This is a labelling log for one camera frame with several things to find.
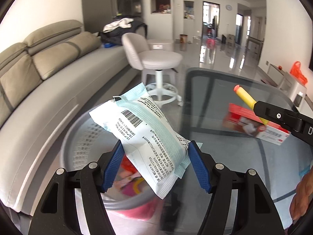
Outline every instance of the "pile of clothes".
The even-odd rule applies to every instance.
[[[125,33],[135,33],[138,28],[144,27],[147,37],[147,25],[133,18],[123,18],[119,21],[112,22],[99,32],[102,43],[112,43],[122,45],[122,35]]]

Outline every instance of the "human hand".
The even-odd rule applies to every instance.
[[[296,187],[296,194],[290,204],[290,215],[292,220],[298,220],[303,216],[310,203],[310,195],[313,193],[313,169],[305,174]]]

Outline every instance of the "white plastic package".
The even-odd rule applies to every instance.
[[[163,199],[190,164],[189,140],[176,133],[143,83],[90,112],[121,140],[128,159]]]

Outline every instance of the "tissue box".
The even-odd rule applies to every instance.
[[[228,114],[223,120],[223,126],[276,145],[281,145],[290,135],[289,131],[273,122],[264,125],[252,110],[233,103],[229,104]]]

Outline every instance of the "silver bolt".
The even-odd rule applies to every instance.
[[[256,175],[256,171],[254,169],[250,169],[249,170],[249,174],[254,176],[254,175]]]
[[[224,169],[224,165],[222,165],[222,164],[216,164],[215,167],[217,169]]]
[[[57,169],[57,174],[58,174],[58,175],[63,174],[63,172],[64,172],[64,169],[63,169],[63,168]]]
[[[95,163],[95,162],[90,163],[90,164],[88,165],[88,167],[89,167],[90,169],[94,169],[94,168],[96,168],[97,166],[98,166],[98,164]]]

